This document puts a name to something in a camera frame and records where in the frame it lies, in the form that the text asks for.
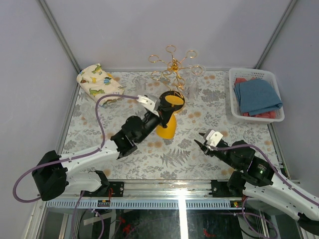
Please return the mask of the yellow plastic goblet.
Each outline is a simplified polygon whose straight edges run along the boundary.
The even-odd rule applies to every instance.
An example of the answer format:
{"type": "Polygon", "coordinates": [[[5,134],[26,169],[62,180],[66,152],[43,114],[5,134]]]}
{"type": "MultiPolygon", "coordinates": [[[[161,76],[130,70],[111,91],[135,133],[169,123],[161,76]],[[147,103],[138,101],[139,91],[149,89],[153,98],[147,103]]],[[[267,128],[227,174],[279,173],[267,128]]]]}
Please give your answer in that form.
{"type": "Polygon", "coordinates": [[[176,131],[175,113],[183,108],[185,99],[176,91],[165,92],[160,97],[160,112],[163,123],[156,127],[156,133],[164,139],[172,139],[176,131]]]}

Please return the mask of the slim clear champagne flute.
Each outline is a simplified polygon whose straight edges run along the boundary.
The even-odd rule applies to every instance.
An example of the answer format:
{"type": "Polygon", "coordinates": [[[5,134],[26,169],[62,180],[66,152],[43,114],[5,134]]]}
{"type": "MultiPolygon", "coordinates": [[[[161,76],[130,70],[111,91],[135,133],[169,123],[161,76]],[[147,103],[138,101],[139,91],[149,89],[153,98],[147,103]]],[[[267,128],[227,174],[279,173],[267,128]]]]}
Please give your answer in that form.
{"type": "Polygon", "coordinates": [[[198,78],[204,75],[206,72],[206,68],[201,65],[192,65],[189,67],[187,72],[186,81],[189,82],[189,86],[187,88],[187,98],[190,101],[196,100],[199,96],[199,85],[198,78]]]}

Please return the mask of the gold wine glass rack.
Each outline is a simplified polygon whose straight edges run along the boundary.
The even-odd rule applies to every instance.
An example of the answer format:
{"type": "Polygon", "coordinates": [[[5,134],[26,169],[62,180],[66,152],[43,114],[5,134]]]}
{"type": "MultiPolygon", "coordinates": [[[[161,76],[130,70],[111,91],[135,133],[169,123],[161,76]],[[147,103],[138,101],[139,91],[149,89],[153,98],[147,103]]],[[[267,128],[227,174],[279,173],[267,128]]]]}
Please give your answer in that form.
{"type": "Polygon", "coordinates": [[[161,62],[166,66],[166,68],[162,71],[153,71],[151,73],[152,80],[162,82],[169,91],[177,91],[183,95],[186,79],[182,76],[182,71],[189,69],[183,66],[183,62],[186,59],[195,59],[198,56],[198,53],[196,50],[190,49],[185,53],[185,56],[181,60],[178,60],[175,57],[176,50],[177,47],[175,45],[168,45],[165,48],[165,51],[170,54],[169,62],[164,61],[156,54],[150,55],[148,57],[148,61],[153,64],[161,62]]]}

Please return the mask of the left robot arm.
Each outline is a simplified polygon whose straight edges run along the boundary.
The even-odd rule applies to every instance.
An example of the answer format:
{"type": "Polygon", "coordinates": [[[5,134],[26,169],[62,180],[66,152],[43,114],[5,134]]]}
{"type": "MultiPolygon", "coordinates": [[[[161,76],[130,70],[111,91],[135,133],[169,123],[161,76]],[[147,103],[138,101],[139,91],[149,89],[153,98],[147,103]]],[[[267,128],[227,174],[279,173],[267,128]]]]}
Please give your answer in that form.
{"type": "Polygon", "coordinates": [[[47,152],[32,171],[41,200],[50,201],[66,192],[84,192],[92,196],[105,196],[110,183],[103,170],[110,160],[127,157],[137,150],[137,145],[155,129],[171,129],[174,113],[185,103],[176,91],[164,92],[159,98],[139,95],[136,97],[145,109],[143,118],[131,116],[121,129],[97,148],[73,154],[59,155],[47,152]]]}

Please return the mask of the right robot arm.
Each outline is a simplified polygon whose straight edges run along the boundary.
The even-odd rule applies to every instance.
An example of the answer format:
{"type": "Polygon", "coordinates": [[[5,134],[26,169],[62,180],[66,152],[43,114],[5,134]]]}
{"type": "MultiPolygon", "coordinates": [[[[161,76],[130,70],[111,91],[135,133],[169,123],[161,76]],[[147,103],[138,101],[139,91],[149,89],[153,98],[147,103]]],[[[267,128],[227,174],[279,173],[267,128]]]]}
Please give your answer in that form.
{"type": "Polygon", "coordinates": [[[261,149],[243,140],[228,145],[222,133],[212,129],[200,135],[204,142],[197,144],[203,153],[234,170],[225,186],[212,182],[212,195],[256,198],[296,220],[305,231],[319,234],[318,197],[288,179],[261,149]]]}

